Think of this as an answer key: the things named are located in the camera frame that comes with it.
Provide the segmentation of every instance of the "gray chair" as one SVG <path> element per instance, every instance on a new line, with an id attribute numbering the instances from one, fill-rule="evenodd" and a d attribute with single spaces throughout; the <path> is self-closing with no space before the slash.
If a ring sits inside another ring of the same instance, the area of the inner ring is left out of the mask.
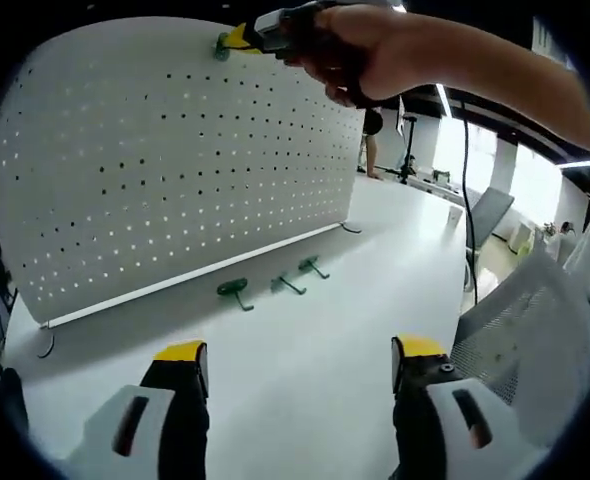
<path id="1" fill-rule="evenodd" d="M 477 203 L 471 208 L 471 218 L 466 222 L 466 277 L 464 279 L 464 289 L 471 291 L 473 285 L 471 282 L 470 269 L 472 260 L 477 259 L 486 243 L 490 238 L 493 230 L 502 221 L 508 209 L 515 201 L 514 197 L 492 187 L 488 187 Z M 471 223 L 475 227 L 475 245 L 471 236 Z"/>
<path id="2" fill-rule="evenodd" d="M 451 357 L 515 409 L 531 443 L 550 446 L 590 386 L 588 297 L 536 248 L 460 317 Z"/>

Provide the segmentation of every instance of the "ceiling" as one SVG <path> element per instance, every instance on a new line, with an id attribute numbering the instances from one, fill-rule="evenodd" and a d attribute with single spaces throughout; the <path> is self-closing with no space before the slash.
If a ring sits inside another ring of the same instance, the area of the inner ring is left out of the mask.
<path id="1" fill-rule="evenodd" d="M 301 0 L 225 0 L 177 2 L 170 0 L 104 0 L 44 3 L 18 2 L 9 10 L 0 2 L 0 97 L 23 58 L 40 43 L 71 29 L 99 21 L 133 16 L 179 16 L 237 25 L 248 18 Z M 465 23 L 531 48 L 533 20 L 517 8 L 498 8 L 481 0 L 404 0 L 407 10 Z M 458 90 L 449 90 L 453 115 L 466 118 L 514 143 L 523 143 L 555 163 L 590 158 L 590 152 L 571 145 L 520 114 L 497 103 Z M 442 106 L 434 86 L 403 95 L 407 111 L 441 117 Z M 590 170 L 565 170 L 579 188 L 590 193 Z"/>

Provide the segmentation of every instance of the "human hand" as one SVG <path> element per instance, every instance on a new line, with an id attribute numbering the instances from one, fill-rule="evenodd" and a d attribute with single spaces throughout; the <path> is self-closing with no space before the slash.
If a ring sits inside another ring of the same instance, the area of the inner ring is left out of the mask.
<path id="1" fill-rule="evenodd" d="M 359 84 L 373 100 L 382 100 L 424 81 L 419 55 L 418 30 L 426 17 L 395 12 L 390 8 L 350 5 L 323 10 L 315 17 L 316 27 L 334 33 L 343 42 L 366 53 L 366 67 Z M 333 101 L 352 106 L 346 91 L 345 72 L 338 52 L 316 51 L 312 55 L 289 59 L 290 66 L 302 66 L 326 86 Z"/>

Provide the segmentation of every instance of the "curved pegboard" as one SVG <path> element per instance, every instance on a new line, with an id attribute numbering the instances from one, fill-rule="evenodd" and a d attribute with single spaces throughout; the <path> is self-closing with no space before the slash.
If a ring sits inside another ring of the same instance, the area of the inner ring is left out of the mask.
<path id="1" fill-rule="evenodd" d="M 117 20 L 26 60 L 0 108 L 0 241 L 39 322 L 345 219 L 362 116 L 229 27 Z"/>

